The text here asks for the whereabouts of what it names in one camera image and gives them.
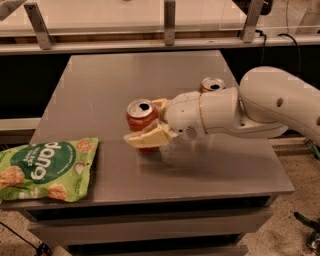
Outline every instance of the green snack bag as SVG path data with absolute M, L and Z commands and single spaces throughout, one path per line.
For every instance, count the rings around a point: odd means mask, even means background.
M 97 138 L 84 138 L 0 152 L 0 199 L 50 197 L 74 202 L 83 198 L 97 146 Z

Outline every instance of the soda can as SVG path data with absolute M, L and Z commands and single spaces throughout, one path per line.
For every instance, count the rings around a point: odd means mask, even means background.
M 211 92 L 211 91 L 221 90 L 225 88 L 226 86 L 222 79 L 207 77 L 202 80 L 199 86 L 199 92 L 205 93 L 205 92 Z
M 158 117 L 159 111 L 150 100 L 138 99 L 128 105 L 126 118 L 132 132 L 143 130 Z M 159 147 L 138 148 L 138 150 L 148 154 L 157 152 Z

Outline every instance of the metal frame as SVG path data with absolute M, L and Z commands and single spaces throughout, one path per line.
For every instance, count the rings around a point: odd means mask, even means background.
M 299 45 L 319 45 L 320 37 L 317 35 L 296 36 Z M 30 54 L 81 54 L 81 53 L 131 53 L 131 52 L 159 52 L 176 50 L 215 50 L 220 48 L 248 48 L 261 47 L 264 43 L 262 37 L 254 38 L 251 43 L 245 43 L 240 38 L 215 39 L 181 39 L 176 40 L 174 46 L 167 47 L 159 40 L 123 41 L 123 42 L 95 42 L 54 44 L 50 51 L 39 49 L 37 44 L 2 45 L 0 56 L 30 55 Z M 290 38 L 268 38 L 265 46 L 292 46 L 295 45 Z
M 252 233 L 272 215 L 270 207 L 205 211 L 195 209 L 188 212 L 38 221 L 30 223 L 28 231 L 50 246 L 137 242 L 190 236 L 197 238 L 204 234 L 219 236 Z
M 30 142 L 41 118 L 0 120 L 1 144 L 27 144 Z
M 5 20 L 11 15 L 16 9 L 18 9 L 27 0 L 16 0 L 16 1 L 0 1 L 0 21 Z
M 247 20 L 240 38 L 245 43 L 251 43 L 255 36 L 255 31 L 264 0 L 252 0 L 249 6 Z
M 52 47 L 52 40 L 47 30 L 46 24 L 42 18 L 37 3 L 24 4 L 26 13 L 33 27 L 38 40 L 38 44 L 42 50 L 49 50 Z
M 175 43 L 176 1 L 164 1 L 164 43 L 172 46 Z

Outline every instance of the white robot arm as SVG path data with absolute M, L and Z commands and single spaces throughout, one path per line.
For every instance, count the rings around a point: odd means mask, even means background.
M 283 70 L 258 67 L 238 88 L 178 95 L 162 119 L 185 139 L 213 133 L 272 138 L 290 127 L 320 145 L 320 91 Z

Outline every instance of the black cable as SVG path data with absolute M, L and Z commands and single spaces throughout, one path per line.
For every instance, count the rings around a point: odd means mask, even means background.
M 263 33 L 262 30 L 256 30 L 256 32 L 260 33 L 260 36 L 264 37 L 263 45 L 262 45 L 262 53 L 261 53 L 261 62 L 260 62 L 261 66 L 262 66 L 263 62 L 264 62 L 264 50 L 266 48 L 267 35 L 265 33 Z
M 278 36 L 287 36 L 287 37 L 289 37 L 294 42 L 294 44 L 297 46 L 297 49 L 298 49 L 298 75 L 297 75 L 297 77 L 300 77 L 300 72 L 301 72 L 301 51 L 300 51 L 300 47 L 299 47 L 298 42 L 296 41 L 296 39 L 294 39 L 293 36 L 291 36 L 289 34 L 279 34 Z
M 289 34 L 288 9 L 289 9 L 289 0 L 287 0 L 287 8 L 286 8 L 286 25 L 287 25 L 287 34 Z
M 39 245 L 39 247 L 35 247 L 32 243 L 30 243 L 29 241 L 27 241 L 26 239 L 24 239 L 22 236 L 20 236 L 17 232 L 15 232 L 13 229 L 11 229 L 10 227 L 8 227 L 6 224 L 4 224 L 3 222 L 0 221 L 0 224 L 2 226 L 4 226 L 5 228 L 7 228 L 8 230 L 10 230 L 13 234 L 15 234 L 17 237 L 19 237 L 21 240 L 25 241 L 27 244 L 29 244 L 30 246 L 32 246 L 37 253 L 37 256 L 42 256 L 42 255 L 48 255 L 50 256 L 52 254 L 50 248 L 48 245 L 46 245 L 45 243 L 42 243 Z
M 296 217 L 296 219 L 299 220 L 303 225 L 312 228 L 317 233 L 320 233 L 320 224 L 318 222 L 309 220 L 307 217 L 298 212 L 294 213 L 294 217 Z
M 18 236 L 20 239 L 22 239 L 23 241 L 25 241 L 27 244 L 31 245 L 35 250 L 37 250 L 37 247 L 35 247 L 32 243 L 30 243 L 29 241 L 27 241 L 26 239 L 24 239 L 22 236 L 20 236 L 17 232 L 15 232 L 14 230 L 12 230 L 10 227 L 8 227 L 6 224 L 4 224 L 3 222 L 0 221 L 0 224 L 2 226 L 4 226 L 5 228 L 9 229 L 13 234 L 15 234 L 16 236 Z

